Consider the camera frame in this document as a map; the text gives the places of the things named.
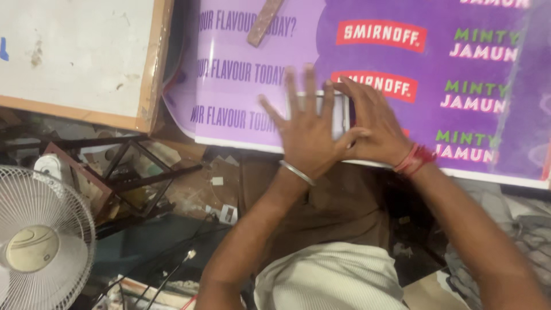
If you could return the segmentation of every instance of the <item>wooden frame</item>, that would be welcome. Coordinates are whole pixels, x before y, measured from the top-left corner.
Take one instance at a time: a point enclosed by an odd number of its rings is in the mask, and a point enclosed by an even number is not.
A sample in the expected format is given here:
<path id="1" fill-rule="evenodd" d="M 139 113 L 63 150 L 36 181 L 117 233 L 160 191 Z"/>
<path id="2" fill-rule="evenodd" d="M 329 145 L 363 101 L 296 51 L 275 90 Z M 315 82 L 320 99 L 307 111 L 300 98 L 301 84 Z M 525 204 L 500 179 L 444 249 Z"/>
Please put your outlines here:
<path id="1" fill-rule="evenodd" d="M 174 0 L 155 0 L 136 117 L 0 95 L 0 106 L 150 133 L 157 115 Z"/>

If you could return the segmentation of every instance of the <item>electric fan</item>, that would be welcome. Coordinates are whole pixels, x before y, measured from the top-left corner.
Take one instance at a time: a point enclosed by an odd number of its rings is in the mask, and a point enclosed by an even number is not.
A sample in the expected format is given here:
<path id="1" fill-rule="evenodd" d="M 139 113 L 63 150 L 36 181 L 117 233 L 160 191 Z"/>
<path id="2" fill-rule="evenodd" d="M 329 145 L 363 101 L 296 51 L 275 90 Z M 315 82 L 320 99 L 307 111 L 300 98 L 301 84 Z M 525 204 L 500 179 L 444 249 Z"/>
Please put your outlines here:
<path id="1" fill-rule="evenodd" d="M 0 310 L 62 310 L 84 287 L 95 228 L 71 187 L 0 165 Z"/>

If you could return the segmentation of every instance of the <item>printed banner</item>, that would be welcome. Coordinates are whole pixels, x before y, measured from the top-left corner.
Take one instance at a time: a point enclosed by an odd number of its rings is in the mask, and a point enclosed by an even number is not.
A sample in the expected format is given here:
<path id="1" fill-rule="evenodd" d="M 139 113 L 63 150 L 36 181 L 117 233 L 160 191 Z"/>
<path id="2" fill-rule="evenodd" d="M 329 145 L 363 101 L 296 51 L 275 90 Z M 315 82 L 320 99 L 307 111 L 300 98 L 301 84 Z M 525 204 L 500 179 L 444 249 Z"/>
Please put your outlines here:
<path id="1" fill-rule="evenodd" d="M 346 76 L 382 91 L 441 167 L 549 177 L 550 1 L 285 1 L 258 48 L 246 36 L 261 2 L 201 0 L 199 10 L 197 1 L 185 78 L 164 92 L 197 141 L 280 152 L 256 98 L 265 94 L 287 116 L 285 67 L 301 75 L 310 62 L 320 90 Z M 342 103 L 335 109 L 338 121 L 345 111 Z"/>

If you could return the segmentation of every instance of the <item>brown trousers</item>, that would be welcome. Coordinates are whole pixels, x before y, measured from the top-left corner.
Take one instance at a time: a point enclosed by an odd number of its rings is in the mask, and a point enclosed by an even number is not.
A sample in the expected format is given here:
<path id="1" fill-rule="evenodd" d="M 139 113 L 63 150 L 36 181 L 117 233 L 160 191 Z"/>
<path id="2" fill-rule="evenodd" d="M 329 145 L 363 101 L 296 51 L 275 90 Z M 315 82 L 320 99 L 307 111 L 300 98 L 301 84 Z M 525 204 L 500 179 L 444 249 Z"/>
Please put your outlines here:
<path id="1" fill-rule="evenodd" d="M 274 156 L 245 155 L 241 162 L 243 216 L 266 192 L 279 168 Z M 388 249 L 388 213 L 371 169 L 337 163 L 299 199 L 267 242 L 259 270 L 310 245 L 349 242 Z"/>

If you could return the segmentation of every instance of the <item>hand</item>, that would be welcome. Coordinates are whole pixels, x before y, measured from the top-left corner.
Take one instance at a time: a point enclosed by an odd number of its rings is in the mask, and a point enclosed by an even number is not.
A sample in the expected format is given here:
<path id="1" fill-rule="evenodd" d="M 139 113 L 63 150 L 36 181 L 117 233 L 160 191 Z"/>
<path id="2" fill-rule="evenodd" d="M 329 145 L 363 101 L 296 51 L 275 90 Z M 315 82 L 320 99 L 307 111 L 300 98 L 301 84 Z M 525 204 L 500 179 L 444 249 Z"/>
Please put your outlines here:
<path id="1" fill-rule="evenodd" d="M 314 66 L 308 64 L 306 71 L 305 109 L 299 108 L 299 98 L 296 95 L 295 74 L 292 67 L 286 68 L 285 83 L 289 93 L 291 119 L 284 120 L 270 104 L 265 96 L 259 100 L 266 112 L 273 119 L 283 140 L 284 160 L 306 174 L 311 179 L 317 179 L 339 161 L 347 147 L 358 137 L 366 137 L 369 131 L 357 127 L 346 132 L 338 141 L 331 137 L 333 122 L 334 89 L 331 81 L 324 86 L 323 107 L 321 115 L 316 112 L 316 79 Z"/>
<path id="2" fill-rule="evenodd" d="M 343 83 L 335 89 L 352 97 L 356 109 L 356 126 L 369 129 L 371 135 L 361 138 L 344 153 L 344 159 L 363 159 L 397 166 L 412 148 L 403 134 L 394 112 L 381 92 L 341 76 Z"/>

